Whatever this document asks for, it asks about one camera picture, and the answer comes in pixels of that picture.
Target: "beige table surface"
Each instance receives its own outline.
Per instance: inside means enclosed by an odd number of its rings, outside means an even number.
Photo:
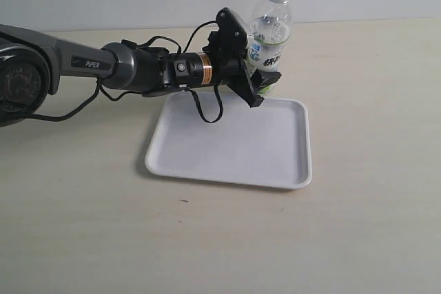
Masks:
[[[310,111],[298,191],[149,174],[162,97],[1,128],[0,293],[441,293],[441,19],[299,24],[280,70],[273,95]],[[93,89],[62,78],[40,112]]]

